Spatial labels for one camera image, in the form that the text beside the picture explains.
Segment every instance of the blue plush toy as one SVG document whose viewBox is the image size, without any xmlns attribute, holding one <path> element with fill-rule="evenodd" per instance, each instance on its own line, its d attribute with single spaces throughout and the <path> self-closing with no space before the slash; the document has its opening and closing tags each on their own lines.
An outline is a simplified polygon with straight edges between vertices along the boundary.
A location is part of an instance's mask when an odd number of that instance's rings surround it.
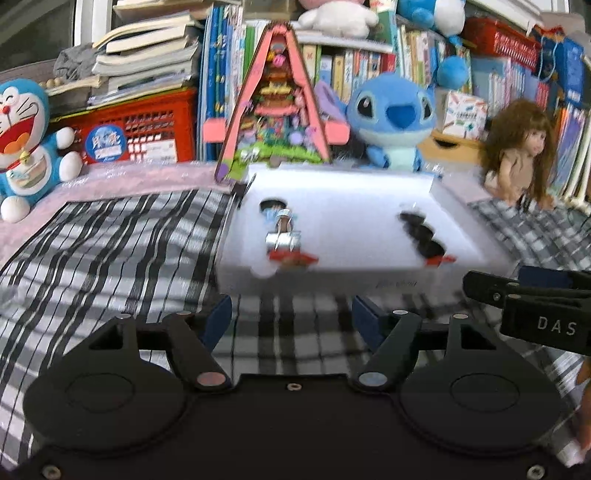
<svg viewBox="0 0 591 480">
<path fill-rule="evenodd" d="M 374 167 L 420 171 L 423 159 L 417 145 L 436 124 L 433 91 L 397 73 L 383 73 L 353 92 L 348 105 L 340 103 L 351 130 L 366 144 Z"/>
<path fill-rule="evenodd" d="M 43 88 L 24 79 L 0 85 L 0 218 L 5 222 L 19 222 L 53 187 L 80 174 L 77 152 L 58 154 L 72 145 L 74 131 L 62 128 L 45 137 L 48 125 Z"/>
<path fill-rule="evenodd" d="M 464 29 L 465 0 L 398 0 L 398 14 L 421 28 L 438 31 L 455 46 L 462 45 L 458 34 Z M 459 90 L 468 81 L 464 59 L 451 56 L 437 68 L 437 84 Z"/>
</svg>

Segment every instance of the blue round sticker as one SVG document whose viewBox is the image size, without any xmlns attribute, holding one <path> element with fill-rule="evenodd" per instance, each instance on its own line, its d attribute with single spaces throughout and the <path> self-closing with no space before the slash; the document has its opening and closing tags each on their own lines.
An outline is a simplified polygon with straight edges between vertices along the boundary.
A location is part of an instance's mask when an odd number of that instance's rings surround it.
<svg viewBox="0 0 591 480">
<path fill-rule="evenodd" d="M 93 128 L 86 138 L 86 152 L 97 162 L 119 160 L 127 151 L 125 133 L 116 125 Z"/>
</svg>

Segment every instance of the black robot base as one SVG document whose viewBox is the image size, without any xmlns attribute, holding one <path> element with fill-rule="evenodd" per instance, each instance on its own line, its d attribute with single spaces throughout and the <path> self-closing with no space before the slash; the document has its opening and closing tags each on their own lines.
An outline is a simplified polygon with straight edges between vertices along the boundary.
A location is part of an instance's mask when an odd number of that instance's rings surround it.
<svg viewBox="0 0 591 480">
<path fill-rule="evenodd" d="M 113 319 L 36 379 L 24 413 L 43 447 L 15 480 L 583 480 L 537 446 L 560 394 L 486 326 L 403 310 L 354 376 L 243 375 L 190 314 Z M 140 358 L 167 352 L 173 372 Z M 445 350 L 414 369 L 421 350 Z"/>
</svg>

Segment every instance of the stitch's blue nose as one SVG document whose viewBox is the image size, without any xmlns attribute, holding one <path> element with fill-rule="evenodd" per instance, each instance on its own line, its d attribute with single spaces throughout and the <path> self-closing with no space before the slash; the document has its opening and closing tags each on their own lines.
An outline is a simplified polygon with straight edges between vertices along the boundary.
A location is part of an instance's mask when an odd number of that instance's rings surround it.
<svg viewBox="0 0 591 480">
<path fill-rule="evenodd" d="M 416 120 L 417 113 L 412 105 L 395 105 L 386 108 L 386 116 L 393 126 L 405 130 Z"/>
</svg>

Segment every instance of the pink cloth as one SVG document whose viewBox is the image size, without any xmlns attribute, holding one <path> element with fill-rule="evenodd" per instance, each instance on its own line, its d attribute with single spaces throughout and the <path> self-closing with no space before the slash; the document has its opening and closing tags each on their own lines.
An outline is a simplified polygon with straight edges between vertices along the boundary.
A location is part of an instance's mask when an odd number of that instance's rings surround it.
<svg viewBox="0 0 591 480">
<path fill-rule="evenodd" d="M 216 184 L 215 165 L 198 163 L 93 165 L 79 178 L 59 185 L 19 223 L 0 220 L 0 268 L 67 202 L 103 200 L 198 187 L 228 192 Z"/>
</svg>

